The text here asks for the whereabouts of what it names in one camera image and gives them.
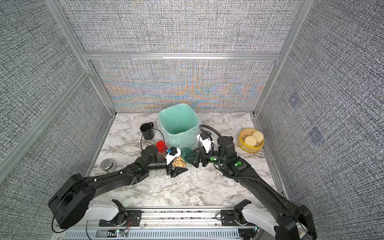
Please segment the green lid peanut jar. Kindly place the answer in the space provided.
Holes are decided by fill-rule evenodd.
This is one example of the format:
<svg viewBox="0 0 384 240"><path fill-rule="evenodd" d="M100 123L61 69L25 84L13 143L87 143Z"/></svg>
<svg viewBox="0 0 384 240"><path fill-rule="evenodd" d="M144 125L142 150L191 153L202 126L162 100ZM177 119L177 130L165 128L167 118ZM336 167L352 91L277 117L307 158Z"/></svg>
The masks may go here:
<svg viewBox="0 0 384 240"><path fill-rule="evenodd" d="M173 168L186 168L187 163L184 161L182 157L177 157L172 161Z"/></svg>

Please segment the green jar lid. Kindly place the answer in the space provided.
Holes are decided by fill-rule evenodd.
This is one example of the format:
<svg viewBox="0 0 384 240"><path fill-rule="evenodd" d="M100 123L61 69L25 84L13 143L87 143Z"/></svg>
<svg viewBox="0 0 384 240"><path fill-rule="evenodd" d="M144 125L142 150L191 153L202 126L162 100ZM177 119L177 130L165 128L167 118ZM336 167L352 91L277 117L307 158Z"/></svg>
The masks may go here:
<svg viewBox="0 0 384 240"><path fill-rule="evenodd" d="M192 154L194 154L194 152L193 152L193 150L190 149L190 148L184 148L184 149L182 150L182 153L181 153L182 158L183 158L184 160L185 160L185 156L187 156L187 155L192 155Z"/></svg>

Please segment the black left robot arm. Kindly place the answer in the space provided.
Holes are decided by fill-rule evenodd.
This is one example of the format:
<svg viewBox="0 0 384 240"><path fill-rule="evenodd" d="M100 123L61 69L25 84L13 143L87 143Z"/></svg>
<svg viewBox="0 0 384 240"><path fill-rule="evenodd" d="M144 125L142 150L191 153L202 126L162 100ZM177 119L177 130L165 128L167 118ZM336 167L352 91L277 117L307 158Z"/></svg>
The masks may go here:
<svg viewBox="0 0 384 240"><path fill-rule="evenodd" d="M90 212L91 201L112 190L136 185L149 176L150 171L165 169L167 175L174 178L188 169L173 167L172 161L181 156L179 148L165 150L163 157L156 146L148 146L141 151L141 156L125 168L99 176L71 176L49 200L48 206L62 230L76 225Z"/></svg>

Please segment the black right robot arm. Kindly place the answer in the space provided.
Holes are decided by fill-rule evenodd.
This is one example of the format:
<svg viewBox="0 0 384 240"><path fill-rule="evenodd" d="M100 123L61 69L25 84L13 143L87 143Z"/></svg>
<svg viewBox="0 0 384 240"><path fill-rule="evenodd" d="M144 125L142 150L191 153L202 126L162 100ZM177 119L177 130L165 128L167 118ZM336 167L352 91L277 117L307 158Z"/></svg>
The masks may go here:
<svg viewBox="0 0 384 240"><path fill-rule="evenodd" d="M233 137L217 140L218 150L182 150L182 158L198 167L199 164L216 164L227 178L250 191L268 210L258 210L251 201L243 200L234 207L238 225L252 224L277 240L315 240L317 232L311 211L304 205L297 206L267 184L243 158L238 156Z"/></svg>

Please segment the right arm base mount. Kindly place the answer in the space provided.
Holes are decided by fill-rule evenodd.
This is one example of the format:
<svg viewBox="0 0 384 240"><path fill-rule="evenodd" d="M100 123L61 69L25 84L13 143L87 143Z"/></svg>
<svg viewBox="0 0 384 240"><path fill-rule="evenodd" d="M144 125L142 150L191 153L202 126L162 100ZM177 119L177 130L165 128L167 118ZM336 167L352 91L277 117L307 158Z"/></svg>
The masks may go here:
<svg viewBox="0 0 384 240"><path fill-rule="evenodd" d="M248 226L249 223L244 219L240 211L221 210L221 222L223 226Z"/></svg>

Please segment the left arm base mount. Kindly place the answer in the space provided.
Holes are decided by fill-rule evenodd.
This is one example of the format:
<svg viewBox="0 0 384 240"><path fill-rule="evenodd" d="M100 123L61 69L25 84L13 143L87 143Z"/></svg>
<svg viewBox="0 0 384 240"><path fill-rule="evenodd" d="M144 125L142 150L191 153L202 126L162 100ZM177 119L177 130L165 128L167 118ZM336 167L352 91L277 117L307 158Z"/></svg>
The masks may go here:
<svg viewBox="0 0 384 240"><path fill-rule="evenodd" d="M99 227L138 227L142 218L140 210L126 210L118 213L111 221L100 220Z"/></svg>

